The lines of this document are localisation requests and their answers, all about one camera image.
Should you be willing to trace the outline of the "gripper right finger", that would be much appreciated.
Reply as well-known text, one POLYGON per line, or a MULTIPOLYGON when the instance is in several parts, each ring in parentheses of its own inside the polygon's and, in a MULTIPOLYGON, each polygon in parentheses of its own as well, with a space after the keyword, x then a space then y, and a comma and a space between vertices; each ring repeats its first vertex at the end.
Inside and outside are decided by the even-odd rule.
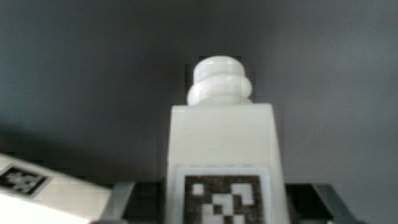
POLYGON ((368 224, 348 209, 331 184, 286 185, 291 224, 368 224))

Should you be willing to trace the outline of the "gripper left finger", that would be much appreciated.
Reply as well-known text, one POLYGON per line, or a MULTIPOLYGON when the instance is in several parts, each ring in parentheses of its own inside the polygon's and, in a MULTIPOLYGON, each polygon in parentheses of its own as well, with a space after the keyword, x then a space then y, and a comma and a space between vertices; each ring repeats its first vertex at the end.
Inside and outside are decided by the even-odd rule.
POLYGON ((112 188, 100 224, 162 224, 164 184, 119 182, 112 188))

